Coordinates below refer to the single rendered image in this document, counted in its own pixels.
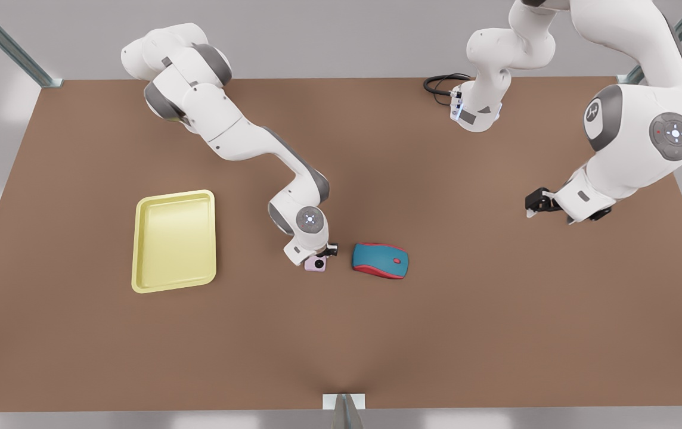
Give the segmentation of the yellow rectangular tray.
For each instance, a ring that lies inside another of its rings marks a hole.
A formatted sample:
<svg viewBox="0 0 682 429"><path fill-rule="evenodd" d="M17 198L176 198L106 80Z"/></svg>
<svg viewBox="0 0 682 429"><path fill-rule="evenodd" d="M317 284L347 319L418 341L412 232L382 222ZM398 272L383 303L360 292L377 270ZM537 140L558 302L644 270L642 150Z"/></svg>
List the yellow rectangular tray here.
<svg viewBox="0 0 682 429"><path fill-rule="evenodd" d="M145 197L135 211L132 288L179 290L215 279L215 196L209 190Z"/></svg>

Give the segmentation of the teal and red computer mouse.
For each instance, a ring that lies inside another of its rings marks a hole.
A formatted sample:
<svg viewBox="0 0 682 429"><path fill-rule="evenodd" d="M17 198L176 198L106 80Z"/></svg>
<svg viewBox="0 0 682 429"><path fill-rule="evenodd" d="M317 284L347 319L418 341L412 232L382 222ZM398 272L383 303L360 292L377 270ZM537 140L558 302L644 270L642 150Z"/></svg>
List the teal and red computer mouse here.
<svg viewBox="0 0 682 429"><path fill-rule="evenodd" d="M404 279L409 267L407 251L381 243L357 243L352 253L352 269L384 279Z"/></svg>

